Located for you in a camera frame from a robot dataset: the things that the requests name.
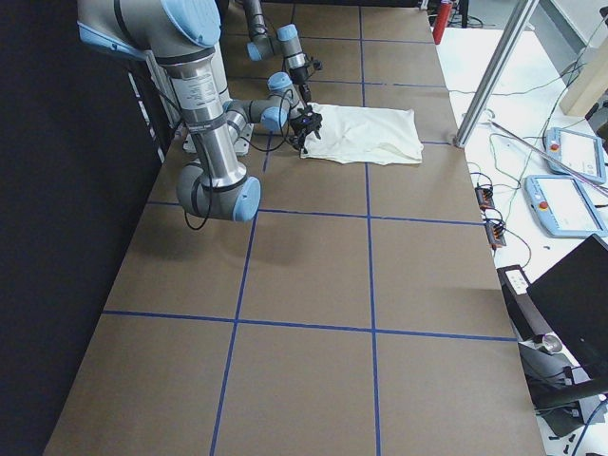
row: folded white towel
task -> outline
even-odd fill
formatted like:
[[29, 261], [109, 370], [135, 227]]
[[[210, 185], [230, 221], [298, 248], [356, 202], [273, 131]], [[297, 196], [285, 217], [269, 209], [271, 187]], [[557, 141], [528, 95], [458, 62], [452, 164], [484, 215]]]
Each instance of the folded white towel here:
[[340, 163], [378, 164], [422, 162], [422, 143], [414, 124], [414, 111], [377, 107], [313, 104], [323, 116], [318, 140], [306, 138], [308, 154], [302, 158]]

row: black wall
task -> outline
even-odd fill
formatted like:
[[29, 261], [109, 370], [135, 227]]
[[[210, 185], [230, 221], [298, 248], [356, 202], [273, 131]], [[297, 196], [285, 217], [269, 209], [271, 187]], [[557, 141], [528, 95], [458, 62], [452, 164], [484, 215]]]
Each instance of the black wall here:
[[159, 160], [123, 69], [83, 47], [76, 0], [0, 20], [0, 455], [40, 454]]

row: black monitor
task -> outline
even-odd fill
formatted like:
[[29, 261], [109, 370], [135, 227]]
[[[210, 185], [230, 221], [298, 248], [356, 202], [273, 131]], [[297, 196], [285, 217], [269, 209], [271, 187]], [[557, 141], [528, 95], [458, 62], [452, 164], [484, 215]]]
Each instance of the black monitor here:
[[608, 245], [588, 237], [527, 292], [588, 375], [607, 376]]

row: brown table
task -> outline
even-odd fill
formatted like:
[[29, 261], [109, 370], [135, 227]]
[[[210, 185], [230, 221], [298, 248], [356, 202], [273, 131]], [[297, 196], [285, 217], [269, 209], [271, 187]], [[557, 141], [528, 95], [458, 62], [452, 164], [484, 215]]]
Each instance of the brown table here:
[[[423, 164], [251, 150], [256, 219], [192, 232], [172, 151], [47, 455], [544, 454], [426, 14], [265, 12], [324, 62], [317, 102], [413, 108]], [[233, 5], [232, 96], [265, 98], [281, 62], [246, 41]]]

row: table surface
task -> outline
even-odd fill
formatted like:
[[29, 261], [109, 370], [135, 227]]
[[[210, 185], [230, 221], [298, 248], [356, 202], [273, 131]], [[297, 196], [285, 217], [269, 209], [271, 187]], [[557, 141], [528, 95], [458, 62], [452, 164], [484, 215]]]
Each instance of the table surface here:
[[[251, 150], [255, 220], [192, 232], [173, 150], [46, 454], [544, 454], [426, 13], [265, 13], [324, 62], [315, 101], [413, 108], [423, 163]], [[231, 95], [265, 98], [281, 61], [246, 42], [232, 5]]]
[[[437, 47], [442, 69], [446, 75], [446, 85], [450, 90], [450, 98], [455, 118], [460, 122], [473, 97], [472, 94], [461, 92], [475, 91], [481, 81], [489, 59], [502, 35], [501, 30], [459, 29], [446, 30], [444, 41]], [[528, 91], [530, 88], [544, 86]], [[565, 84], [559, 73], [553, 67], [551, 60], [542, 48], [540, 41], [533, 31], [526, 31], [515, 47], [506, 65], [503, 75], [494, 90], [495, 94], [512, 92], [527, 92], [514, 95], [494, 95], [490, 98], [488, 107], [496, 116], [496, 121], [520, 136], [539, 136], [555, 101], [565, 89]], [[565, 116], [557, 107], [549, 126], [565, 127], [574, 124], [570, 129], [581, 133], [594, 134], [589, 124], [581, 117]], [[481, 171], [487, 174], [494, 183], [514, 185], [512, 179], [501, 172], [519, 176], [550, 174], [548, 166], [536, 155], [532, 155], [530, 163], [525, 166], [529, 150], [520, 147], [515, 142], [501, 137], [493, 137], [495, 154], [490, 149], [489, 137], [492, 133], [500, 133], [488, 125], [479, 124], [465, 147], [470, 171]], [[605, 204], [606, 198], [586, 186], [587, 193], [595, 204]], [[522, 191], [517, 193], [506, 187], [497, 188], [495, 202], [504, 214], [509, 213], [509, 202], [515, 195], [510, 210], [511, 216], [507, 226], [526, 240], [532, 249], [532, 259], [525, 268], [526, 275], [531, 281], [541, 276], [551, 266], [565, 257], [578, 246], [583, 239], [549, 237], [530, 211], [523, 199]], [[604, 222], [608, 223], [608, 211], [598, 211]], [[506, 235], [507, 246], [499, 249], [495, 257], [496, 267], [513, 264], [524, 264], [527, 251], [516, 238]], [[539, 418], [539, 426], [547, 454], [562, 454], [566, 445], [573, 449], [568, 441], [570, 435], [560, 440], [550, 440], [551, 429]], [[590, 427], [578, 454], [585, 452], [606, 453], [608, 448], [608, 424], [597, 424]]]

